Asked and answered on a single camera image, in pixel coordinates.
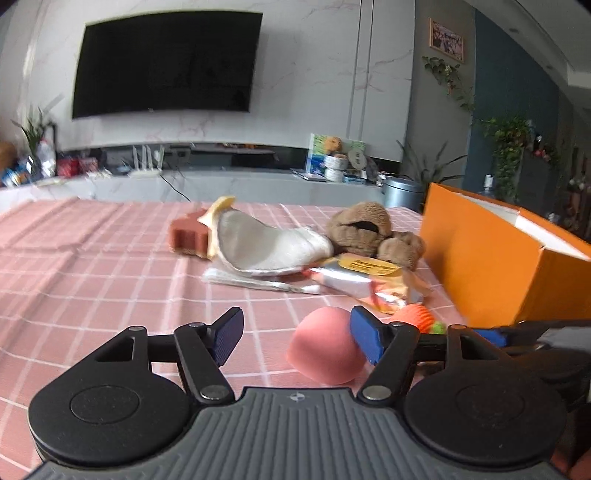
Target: metal trash can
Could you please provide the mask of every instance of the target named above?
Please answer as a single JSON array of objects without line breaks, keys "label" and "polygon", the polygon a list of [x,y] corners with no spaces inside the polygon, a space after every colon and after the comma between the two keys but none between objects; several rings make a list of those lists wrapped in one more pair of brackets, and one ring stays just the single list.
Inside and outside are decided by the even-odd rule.
[{"label": "metal trash can", "polygon": [[416,181],[389,177],[382,186],[385,207],[406,207],[421,213],[425,190]]}]

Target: picture frame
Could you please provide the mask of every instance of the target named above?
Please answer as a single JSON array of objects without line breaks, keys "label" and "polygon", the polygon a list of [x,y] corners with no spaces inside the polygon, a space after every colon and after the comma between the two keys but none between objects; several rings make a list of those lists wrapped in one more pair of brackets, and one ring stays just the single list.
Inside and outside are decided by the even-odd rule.
[{"label": "picture frame", "polygon": [[464,37],[452,32],[432,18],[429,18],[429,46],[459,63],[465,62]]}]

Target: orange cardboard box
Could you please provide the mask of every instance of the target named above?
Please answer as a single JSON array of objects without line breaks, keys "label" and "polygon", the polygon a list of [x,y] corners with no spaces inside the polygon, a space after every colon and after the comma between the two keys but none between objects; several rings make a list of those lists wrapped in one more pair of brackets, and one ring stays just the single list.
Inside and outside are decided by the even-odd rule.
[{"label": "orange cardboard box", "polygon": [[591,319],[591,245],[525,209],[432,184],[421,236],[471,327]]}]

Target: television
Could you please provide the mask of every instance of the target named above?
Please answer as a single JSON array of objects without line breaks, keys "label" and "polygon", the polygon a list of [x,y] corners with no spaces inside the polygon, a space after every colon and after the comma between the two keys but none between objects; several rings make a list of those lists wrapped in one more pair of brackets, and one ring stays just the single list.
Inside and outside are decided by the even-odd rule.
[{"label": "television", "polygon": [[260,13],[181,11],[87,25],[72,118],[248,112],[261,23]]}]

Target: pink ball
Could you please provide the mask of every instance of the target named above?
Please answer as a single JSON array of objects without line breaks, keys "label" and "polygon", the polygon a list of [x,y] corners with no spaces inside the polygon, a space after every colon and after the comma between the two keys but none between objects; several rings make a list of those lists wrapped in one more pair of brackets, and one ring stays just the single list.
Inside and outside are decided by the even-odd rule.
[{"label": "pink ball", "polygon": [[312,380],[341,385],[363,371],[365,355],[350,332],[350,313],[322,307],[302,320],[287,348],[290,365]]}]

